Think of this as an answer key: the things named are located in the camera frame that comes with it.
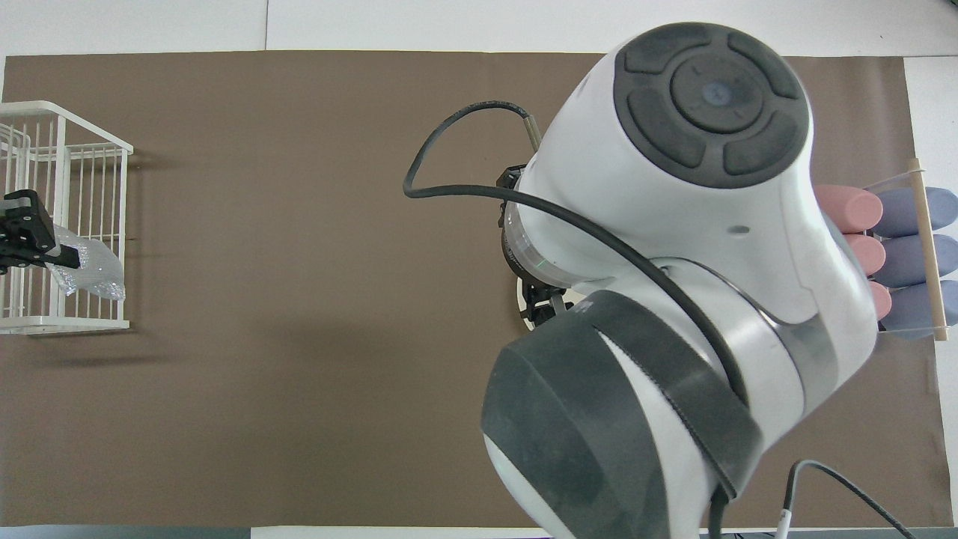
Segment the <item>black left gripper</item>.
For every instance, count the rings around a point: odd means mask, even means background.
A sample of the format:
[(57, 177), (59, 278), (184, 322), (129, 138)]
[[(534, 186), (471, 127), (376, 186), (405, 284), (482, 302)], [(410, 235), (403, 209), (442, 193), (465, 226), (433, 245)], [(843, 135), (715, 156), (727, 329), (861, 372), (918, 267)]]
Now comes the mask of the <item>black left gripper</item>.
[(61, 245), (55, 238), (52, 218), (31, 189), (7, 193), (2, 199), (1, 273), (10, 267), (53, 265), (78, 269), (78, 249)]

